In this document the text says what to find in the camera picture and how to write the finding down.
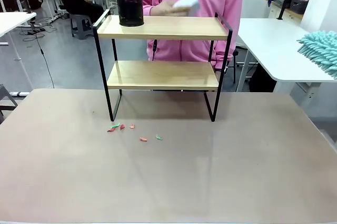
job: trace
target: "black cylindrical container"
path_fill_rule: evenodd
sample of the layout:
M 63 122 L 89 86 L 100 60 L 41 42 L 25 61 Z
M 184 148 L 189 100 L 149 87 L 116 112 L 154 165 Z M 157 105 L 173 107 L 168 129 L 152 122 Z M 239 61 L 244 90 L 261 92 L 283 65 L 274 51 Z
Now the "black cylindrical container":
M 117 0 L 120 24 L 140 26 L 144 24 L 143 0 Z

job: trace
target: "paper scrap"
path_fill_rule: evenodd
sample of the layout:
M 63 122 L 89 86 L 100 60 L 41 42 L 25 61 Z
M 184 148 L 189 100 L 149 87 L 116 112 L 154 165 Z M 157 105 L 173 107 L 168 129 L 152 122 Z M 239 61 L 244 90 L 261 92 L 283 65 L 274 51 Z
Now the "paper scrap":
M 118 123 L 117 125 L 112 125 L 110 128 L 118 128 L 121 124 Z

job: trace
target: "shelf rack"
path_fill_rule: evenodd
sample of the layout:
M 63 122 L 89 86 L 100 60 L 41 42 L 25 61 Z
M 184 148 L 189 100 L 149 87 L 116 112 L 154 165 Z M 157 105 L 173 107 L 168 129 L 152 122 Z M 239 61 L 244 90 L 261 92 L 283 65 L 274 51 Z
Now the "shelf rack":
M 125 27 L 120 25 L 119 16 L 111 15 L 107 9 L 93 26 L 95 44 L 103 78 L 104 91 L 111 121 L 114 121 L 122 97 L 122 90 L 196 90 L 203 91 L 212 121 L 215 121 L 217 106 L 226 63 L 223 63 L 220 81 L 216 79 L 211 65 L 214 41 L 227 41 L 224 62 L 227 62 L 233 30 L 218 13 L 215 17 L 160 17 L 144 16 L 144 25 Z M 100 38 L 110 38 L 115 64 L 107 80 Z M 203 40 L 211 41 L 208 62 L 161 62 L 161 61 L 119 61 L 116 38 L 142 40 Z M 109 89 L 119 90 L 114 111 L 112 111 Z M 207 97 L 208 91 L 217 91 L 214 110 Z

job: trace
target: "teal mop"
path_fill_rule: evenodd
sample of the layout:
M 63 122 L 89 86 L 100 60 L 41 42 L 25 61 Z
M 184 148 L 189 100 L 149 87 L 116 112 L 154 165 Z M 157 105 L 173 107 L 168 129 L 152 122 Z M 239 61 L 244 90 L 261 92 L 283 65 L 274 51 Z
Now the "teal mop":
M 316 63 L 325 73 L 337 80 L 337 33 L 319 31 L 298 40 L 303 46 L 299 53 Z

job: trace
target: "gray stool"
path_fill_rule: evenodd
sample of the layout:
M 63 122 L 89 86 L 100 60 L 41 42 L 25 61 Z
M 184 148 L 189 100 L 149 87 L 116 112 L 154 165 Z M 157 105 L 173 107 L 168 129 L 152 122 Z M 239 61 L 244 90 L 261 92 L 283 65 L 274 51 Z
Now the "gray stool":
M 6 90 L 5 86 L 2 83 L 0 83 L 0 100 L 3 99 L 4 97 L 8 97 L 9 100 L 12 101 L 14 106 L 0 105 L 0 124 L 4 122 L 4 115 L 2 111 L 12 111 L 17 107 L 17 103 L 15 102 L 15 100 L 12 98 L 10 93 Z
M 86 20 L 89 21 L 89 24 L 91 26 L 91 28 L 89 30 L 84 29 Z M 74 34 L 76 34 L 80 40 L 84 40 L 85 36 L 93 35 L 93 29 L 92 29 L 93 25 L 90 21 L 90 18 L 86 15 L 70 14 L 70 25 L 72 27 L 72 36 L 73 37 L 74 37 Z

